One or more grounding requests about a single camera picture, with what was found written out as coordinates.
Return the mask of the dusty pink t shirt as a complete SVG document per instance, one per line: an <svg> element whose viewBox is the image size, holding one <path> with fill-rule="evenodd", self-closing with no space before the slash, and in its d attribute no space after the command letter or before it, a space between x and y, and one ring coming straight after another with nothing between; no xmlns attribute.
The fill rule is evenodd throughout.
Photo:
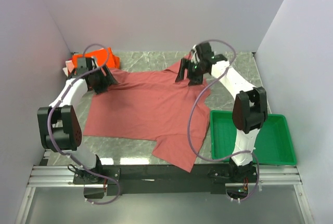
<svg viewBox="0 0 333 224"><path fill-rule="evenodd" d="M195 103L208 83L176 83L179 67L176 62L162 71L111 69L119 84L92 97L83 134L156 141L155 157L190 172L209 127L204 101L210 91Z"/></svg>

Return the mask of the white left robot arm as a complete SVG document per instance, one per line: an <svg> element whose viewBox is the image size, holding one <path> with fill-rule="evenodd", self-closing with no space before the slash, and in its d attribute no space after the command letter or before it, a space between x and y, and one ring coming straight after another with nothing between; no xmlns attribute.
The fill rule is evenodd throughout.
<svg viewBox="0 0 333 224"><path fill-rule="evenodd" d="M82 143L82 130L75 108L91 89L95 94L118 84L106 65L100 67L95 57L77 59L77 66L68 75L59 96L47 107L37 111L41 144L73 160L68 166L75 176L91 183L104 179L100 158Z"/></svg>

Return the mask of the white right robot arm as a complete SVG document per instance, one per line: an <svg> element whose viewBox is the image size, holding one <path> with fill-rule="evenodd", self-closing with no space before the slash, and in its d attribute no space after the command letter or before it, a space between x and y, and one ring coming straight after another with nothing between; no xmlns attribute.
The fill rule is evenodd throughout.
<svg viewBox="0 0 333 224"><path fill-rule="evenodd" d="M259 168L254 155L257 136L268 118L266 90L256 87L243 78L233 67L236 59L228 59L224 54L216 54L212 40L204 41L193 46L187 57L180 61L176 82L187 78L188 85L201 85L204 74L214 77L199 94L195 103L210 87L220 82L234 99L232 121L236 127L235 146L231 155L223 158L229 160L227 178L240 182L251 175L258 176Z"/></svg>

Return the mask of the folded orange t shirt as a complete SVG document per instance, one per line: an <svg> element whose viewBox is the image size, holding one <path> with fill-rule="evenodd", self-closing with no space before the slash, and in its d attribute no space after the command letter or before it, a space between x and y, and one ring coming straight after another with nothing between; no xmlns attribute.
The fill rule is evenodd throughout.
<svg viewBox="0 0 333 224"><path fill-rule="evenodd" d="M112 53L110 47L108 47L107 50L101 48L95 51L88 52L85 54L85 57L96 58L96 63L98 66L102 66L107 60L106 66L108 68L120 69L120 58Z"/></svg>

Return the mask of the folded pale pink shirt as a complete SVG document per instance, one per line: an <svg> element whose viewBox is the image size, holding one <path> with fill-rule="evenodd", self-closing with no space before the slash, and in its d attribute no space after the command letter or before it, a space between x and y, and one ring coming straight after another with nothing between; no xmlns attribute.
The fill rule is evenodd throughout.
<svg viewBox="0 0 333 224"><path fill-rule="evenodd" d="M75 65L73 64L72 60L67 60L65 62L65 67L62 68L62 70L63 70L64 74L66 75L66 77L68 77L71 74L71 72L74 70L74 68L75 68Z"/></svg>

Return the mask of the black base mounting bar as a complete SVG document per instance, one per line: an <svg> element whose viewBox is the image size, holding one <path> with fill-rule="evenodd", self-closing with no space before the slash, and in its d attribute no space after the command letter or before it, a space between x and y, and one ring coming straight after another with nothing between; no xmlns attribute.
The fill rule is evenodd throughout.
<svg viewBox="0 0 333 224"><path fill-rule="evenodd" d="M228 183L246 186L255 183L258 178L253 164L247 165L246 169L229 163L196 164L191 172L174 165L103 165L100 171L108 180L76 169L73 184L86 186L84 194L88 198L101 199L103 192L107 196L117 195L118 192L225 194Z"/></svg>

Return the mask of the green plastic tray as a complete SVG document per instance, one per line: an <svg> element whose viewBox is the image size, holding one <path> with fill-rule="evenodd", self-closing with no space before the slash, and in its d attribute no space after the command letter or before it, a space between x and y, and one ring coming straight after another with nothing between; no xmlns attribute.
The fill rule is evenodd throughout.
<svg viewBox="0 0 333 224"><path fill-rule="evenodd" d="M212 110L210 113L212 158L230 155L235 146L236 127L232 112ZM287 120L280 114L269 114L255 142L255 152L260 164L297 164Z"/></svg>

